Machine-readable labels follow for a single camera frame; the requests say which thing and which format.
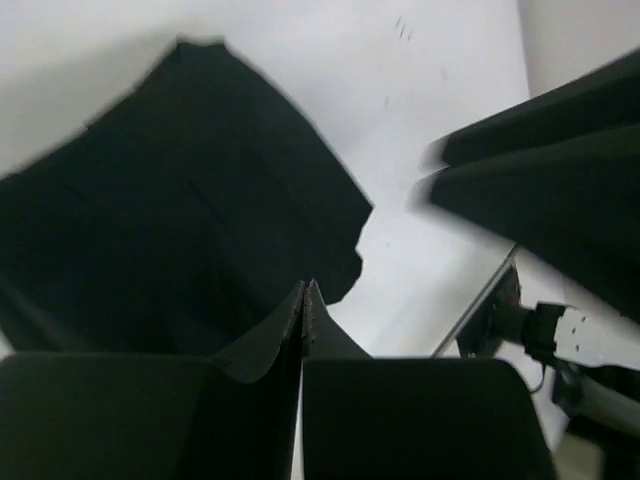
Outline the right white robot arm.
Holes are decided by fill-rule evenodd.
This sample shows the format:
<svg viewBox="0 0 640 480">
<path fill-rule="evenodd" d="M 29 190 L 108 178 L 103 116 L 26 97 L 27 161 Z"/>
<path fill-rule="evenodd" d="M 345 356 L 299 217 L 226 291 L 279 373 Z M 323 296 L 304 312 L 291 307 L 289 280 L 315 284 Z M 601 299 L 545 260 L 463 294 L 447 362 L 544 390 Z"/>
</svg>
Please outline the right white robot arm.
<svg viewBox="0 0 640 480">
<path fill-rule="evenodd" d="M 523 306 L 511 260 L 448 335 L 464 357 L 510 342 L 555 378 L 603 479 L 639 475 L 639 54 L 438 140 L 430 204 L 511 241 L 605 305 Z"/>
</svg>

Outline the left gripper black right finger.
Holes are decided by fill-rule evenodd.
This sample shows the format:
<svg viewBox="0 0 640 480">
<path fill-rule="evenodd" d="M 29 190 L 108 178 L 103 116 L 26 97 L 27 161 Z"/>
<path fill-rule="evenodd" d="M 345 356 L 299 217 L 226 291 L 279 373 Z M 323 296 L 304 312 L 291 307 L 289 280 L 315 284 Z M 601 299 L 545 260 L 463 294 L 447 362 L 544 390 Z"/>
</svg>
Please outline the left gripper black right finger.
<svg viewBox="0 0 640 480">
<path fill-rule="evenodd" d="M 529 390 L 509 363 L 382 358 L 305 293 L 302 457 L 308 479 L 553 479 Z"/>
</svg>

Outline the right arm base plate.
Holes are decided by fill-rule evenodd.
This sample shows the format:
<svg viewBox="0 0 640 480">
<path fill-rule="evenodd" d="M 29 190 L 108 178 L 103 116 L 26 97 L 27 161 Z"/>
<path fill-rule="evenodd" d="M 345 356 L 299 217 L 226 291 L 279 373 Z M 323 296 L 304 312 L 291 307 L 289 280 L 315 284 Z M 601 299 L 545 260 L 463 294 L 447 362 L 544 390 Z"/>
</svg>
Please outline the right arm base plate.
<svg viewBox="0 0 640 480">
<path fill-rule="evenodd" d="M 521 284 L 512 248 L 432 357 L 444 357 L 452 345 L 457 346 L 462 358 L 493 357 L 504 341 L 521 342 L 527 311 L 521 305 Z"/>
</svg>

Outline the black skirt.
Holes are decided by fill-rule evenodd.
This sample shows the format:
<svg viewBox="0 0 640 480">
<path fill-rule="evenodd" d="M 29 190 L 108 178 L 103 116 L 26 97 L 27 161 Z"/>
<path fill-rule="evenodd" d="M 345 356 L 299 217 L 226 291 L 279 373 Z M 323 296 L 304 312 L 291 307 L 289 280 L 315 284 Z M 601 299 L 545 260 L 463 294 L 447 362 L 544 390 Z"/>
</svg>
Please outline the black skirt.
<svg viewBox="0 0 640 480">
<path fill-rule="evenodd" d="M 301 281 L 341 301 L 371 210 L 265 78 L 180 42 L 2 180 L 1 328 L 18 350 L 211 354 Z"/>
</svg>

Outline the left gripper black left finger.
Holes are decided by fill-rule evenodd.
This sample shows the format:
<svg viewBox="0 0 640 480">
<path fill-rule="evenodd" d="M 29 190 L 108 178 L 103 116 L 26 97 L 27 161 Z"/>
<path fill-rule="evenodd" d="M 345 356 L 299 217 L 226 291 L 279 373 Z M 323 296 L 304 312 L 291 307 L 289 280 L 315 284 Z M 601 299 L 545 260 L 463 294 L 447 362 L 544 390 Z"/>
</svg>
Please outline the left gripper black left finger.
<svg viewBox="0 0 640 480">
<path fill-rule="evenodd" d="M 1 363 L 5 479 L 286 479 L 304 286 L 205 357 L 24 352 Z"/>
</svg>

